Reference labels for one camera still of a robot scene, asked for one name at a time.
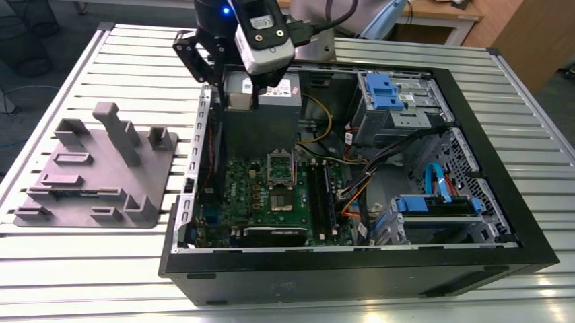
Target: wooden desk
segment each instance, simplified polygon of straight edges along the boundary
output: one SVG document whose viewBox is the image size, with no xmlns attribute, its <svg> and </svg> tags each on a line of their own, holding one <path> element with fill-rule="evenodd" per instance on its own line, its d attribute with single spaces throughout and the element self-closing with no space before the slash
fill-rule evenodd
<svg viewBox="0 0 575 323">
<path fill-rule="evenodd" d="M 290 0 L 277 0 L 278 6 L 286 9 Z M 450 2 L 436 2 L 434 0 L 413 0 L 413 25 L 437 26 L 450 28 L 445 45 L 458 46 L 469 33 L 474 22 L 482 19 L 482 14 L 472 3 L 465 10 L 458 10 L 450 6 Z M 408 6 L 402 9 L 398 24 L 408 21 Z"/>
<path fill-rule="evenodd" d="M 449 20 L 472 20 L 478 22 L 482 19 L 477 7 L 472 3 L 466 5 L 465 10 L 458 10 L 450 6 L 449 2 L 437 2 L 434 0 L 413 0 L 413 17 Z M 402 8 L 402 17 L 408 16 L 408 6 Z"/>
</svg>

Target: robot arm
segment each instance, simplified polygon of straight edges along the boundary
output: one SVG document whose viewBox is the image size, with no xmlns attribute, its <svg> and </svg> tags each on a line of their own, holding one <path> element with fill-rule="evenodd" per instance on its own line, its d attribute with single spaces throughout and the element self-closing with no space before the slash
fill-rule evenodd
<svg viewBox="0 0 575 323">
<path fill-rule="evenodd" d="M 281 81 L 294 48 L 306 45 L 321 31 L 345 23 L 356 13 L 357 2 L 352 0 L 350 6 L 346 2 L 346 11 L 337 19 L 313 24 L 301 20 L 286 22 L 276 0 L 193 0 L 198 28 L 194 33 L 178 32 L 173 49 L 193 78 L 217 87 L 221 106 L 226 106 L 228 100 L 225 68 L 234 66 L 246 71 L 252 80 L 252 106 L 257 108 L 257 95 Z M 405 0 L 378 3 L 385 4 L 384 12 L 400 12 Z M 381 17 L 396 20 L 394 15 L 380 14 L 378 20 Z M 204 60 L 197 45 L 206 50 L 213 63 Z"/>
</svg>

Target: orange wire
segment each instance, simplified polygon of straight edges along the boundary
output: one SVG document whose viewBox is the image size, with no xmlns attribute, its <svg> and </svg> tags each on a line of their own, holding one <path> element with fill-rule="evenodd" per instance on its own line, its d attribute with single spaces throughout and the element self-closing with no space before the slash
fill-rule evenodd
<svg viewBox="0 0 575 323">
<path fill-rule="evenodd" d="M 446 175 L 445 175 L 444 179 L 445 179 L 446 185 L 449 187 L 450 194 L 454 195 L 454 196 L 458 196 L 458 192 L 457 192 L 457 189 L 454 188 L 454 185 L 450 182 L 450 178 L 448 178 Z"/>
<path fill-rule="evenodd" d="M 365 189 L 365 187 L 366 187 L 366 185 L 369 184 L 369 182 L 370 182 L 370 178 L 369 178 L 369 180 L 366 180 L 365 184 L 362 184 L 361 188 L 357 190 L 357 192 L 356 192 L 356 194 L 353 195 L 353 197 L 350 198 L 350 200 L 349 200 L 348 204 L 346 204 L 346 205 L 345 205 L 345 207 L 342 208 L 341 215 L 344 215 L 345 213 L 348 213 L 348 209 L 349 209 L 349 205 L 350 205 L 350 203 L 357 199 L 357 196 L 361 194 L 361 192 L 362 192 L 362 190 Z"/>
<path fill-rule="evenodd" d="M 348 213 L 348 212 L 342 213 L 341 216 L 342 217 L 360 217 L 358 214 Z"/>
</svg>

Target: metal table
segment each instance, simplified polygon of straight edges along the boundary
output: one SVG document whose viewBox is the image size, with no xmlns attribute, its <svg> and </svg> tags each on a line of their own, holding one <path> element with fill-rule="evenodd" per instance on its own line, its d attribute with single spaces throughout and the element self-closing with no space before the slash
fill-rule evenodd
<svg viewBox="0 0 575 323">
<path fill-rule="evenodd" d="M 500 57 L 477 48 L 362 40 L 337 40 L 338 60 L 452 71 L 561 263 L 446 299 L 196 308 L 156 275 L 200 94 L 170 48 L 176 31 L 108 25 L 96 32 L 0 185 L 0 320 L 575 321 L 572 147 Z M 153 229 L 18 228 L 10 213 L 56 145 L 52 130 L 62 117 L 98 127 L 90 109 L 100 100 L 118 104 L 120 118 L 136 128 L 161 124 L 180 135 L 160 223 Z"/>
</svg>

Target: black cable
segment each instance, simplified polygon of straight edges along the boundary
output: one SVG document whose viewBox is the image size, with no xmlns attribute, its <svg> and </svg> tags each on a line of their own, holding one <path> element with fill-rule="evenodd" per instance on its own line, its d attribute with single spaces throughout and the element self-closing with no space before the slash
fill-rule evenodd
<svg viewBox="0 0 575 323">
<path fill-rule="evenodd" d="M 313 139 L 317 139 L 317 131 L 313 131 L 312 133 Z M 329 153 L 329 149 L 326 149 L 325 145 L 322 144 L 321 140 L 314 142 L 316 144 L 318 144 L 318 146 L 321 147 L 321 149 L 325 151 L 326 155 L 329 157 L 334 157 L 330 153 Z"/>
<path fill-rule="evenodd" d="M 437 135 L 438 133 L 444 133 L 449 129 L 448 126 L 440 126 L 436 128 L 417 130 L 412 132 L 409 135 L 402 137 L 400 140 L 393 142 L 390 145 L 384 147 L 369 160 L 366 165 L 361 170 L 362 177 L 357 180 L 349 188 L 342 190 L 342 194 L 348 194 L 354 188 L 358 188 L 365 180 L 369 180 L 370 174 L 377 170 L 377 167 L 381 163 L 384 163 L 392 156 L 401 153 L 401 151 L 421 137 L 428 135 Z"/>
<path fill-rule="evenodd" d="M 345 15 L 338 17 L 336 20 L 325 23 L 324 25 L 314 26 L 313 27 L 314 34 L 318 34 L 324 30 L 333 28 L 334 26 L 340 25 L 346 19 L 349 19 L 349 17 L 356 13 L 357 2 L 358 2 L 358 0 L 353 0 L 353 3 L 350 4 L 349 11 L 346 12 Z"/>
<path fill-rule="evenodd" d="M 366 192 L 366 190 L 362 190 L 361 194 L 357 196 L 357 199 L 356 199 L 357 207 L 358 207 L 358 220 L 366 229 L 365 238 L 360 239 L 357 241 L 360 246 L 368 246 L 369 245 L 369 239 L 370 239 L 369 211 L 366 210 L 366 193 L 365 192 Z"/>
</svg>

